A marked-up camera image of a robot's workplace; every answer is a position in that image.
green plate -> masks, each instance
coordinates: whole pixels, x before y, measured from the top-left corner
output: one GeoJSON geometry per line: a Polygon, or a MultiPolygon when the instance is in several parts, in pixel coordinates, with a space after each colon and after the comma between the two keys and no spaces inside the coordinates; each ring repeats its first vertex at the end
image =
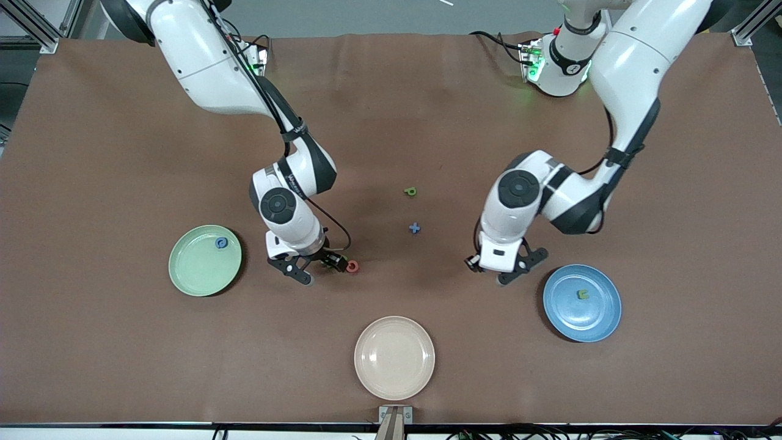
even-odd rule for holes
{"type": "Polygon", "coordinates": [[[223,290],[242,264],[242,246],[230,230],[199,226],[182,236],[168,258],[168,275],[181,291],[205,297],[223,290]]]}

red ring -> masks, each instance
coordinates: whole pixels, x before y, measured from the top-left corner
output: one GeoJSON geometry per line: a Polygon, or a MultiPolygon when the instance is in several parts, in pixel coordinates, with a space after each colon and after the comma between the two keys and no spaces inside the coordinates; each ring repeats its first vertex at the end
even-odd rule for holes
{"type": "Polygon", "coordinates": [[[358,261],[356,260],[350,260],[347,262],[347,269],[345,269],[348,273],[356,273],[358,272],[358,261]]]}

brown table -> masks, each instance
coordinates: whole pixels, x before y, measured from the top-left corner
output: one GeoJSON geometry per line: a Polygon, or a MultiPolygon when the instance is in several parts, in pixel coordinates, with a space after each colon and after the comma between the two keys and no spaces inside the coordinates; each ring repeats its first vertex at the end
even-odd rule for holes
{"type": "Polygon", "coordinates": [[[374,420],[384,402],[356,378],[353,345],[395,314],[436,346],[431,382],[407,401],[419,422],[782,413],[782,130],[750,49],[696,37],[604,232],[539,219],[528,238],[551,256],[507,288],[462,263],[472,226],[517,154],[574,169],[602,155],[588,84],[543,96],[468,36],[280,40],[273,60],[268,76],[338,164],[317,201],[350,228],[361,272],[316,268],[302,288],[265,262],[247,186],[281,154],[272,120],[199,109],[158,49],[61,41],[0,161],[0,421],[374,420]],[[246,268],[226,293],[190,298],[168,254],[210,223],[241,236],[246,268]],[[600,343],[559,337],[541,309],[547,274],[574,262],[622,295],[600,343]]]}

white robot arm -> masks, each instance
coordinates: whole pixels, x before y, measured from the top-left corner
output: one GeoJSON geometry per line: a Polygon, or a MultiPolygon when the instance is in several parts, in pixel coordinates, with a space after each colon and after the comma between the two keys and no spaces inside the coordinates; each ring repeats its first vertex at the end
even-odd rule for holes
{"type": "Polygon", "coordinates": [[[586,179],[541,150],[516,157],[489,192],[476,226],[477,255],[468,267],[500,272],[505,285],[546,258],[524,235],[541,214],[565,234],[595,233],[619,180],[660,109],[658,90],[671,63],[690,41],[711,0],[636,0],[596,51],[592,83],[616,123],[599,168],[586,179]],[[520,255],[524,245],[527,255],[520,255]]]}
{"type": "MultiPolygon", "coordinates": [[[[633,0],[557,0],[565,11],[562,25],[553,34],[522,47],[522,74],[541,92],[567,96],[587,79],[592,55],[608,26],[601,10],[624,10],[633,0]]],[[[733,6],[734,0],[714,0],[696,33],[711,27],[733,6]]]]}
{"type": "Polygon", "coordinates": [[[304,270],[311,261],[323,261],[340,272],[347,266],[344,257],[328,249],[325,229],[305,202],[332,187],[336,166],[282,94],[261,75],[266,51],[231,34],[220,16],[228,4],[102,0],[104,12],[126,37],[160,47],[195,104],[218,114],[263,114],[277,122],[285,153],[253,174],[249,195],[269,228],[268,262],[300,283],[311,284],[312,276],[304,270]],[[291,144],[296,148],[293,153],[291,144]]]}

gray floor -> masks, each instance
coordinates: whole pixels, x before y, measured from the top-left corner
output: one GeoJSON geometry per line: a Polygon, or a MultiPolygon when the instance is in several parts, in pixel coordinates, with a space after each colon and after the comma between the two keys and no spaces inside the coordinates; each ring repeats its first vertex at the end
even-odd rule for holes
{"type": "MultiPolygon", "coordinates": [[[[713,30],[738,24],[759,0],[738,0],[713,30]]],[[[85,7],[84,38],[124,38],[106,26],[100,8],[85,7]]],[[[549,31],[562,13],[554,0],[234,0],[224,11],[245,36],[329,37],[341,34],[467,34],[471,31],[549,31]]],[[[782,29],[773,20],[753,37],[755,56],[771,96],[782,106],[782,29]]],[[[0,81],[28,83],[38,61],[32,50],[0,49],[0,81]]],[[[0,85],[0,123],[13,127],[25,88],[0,85]]]]}

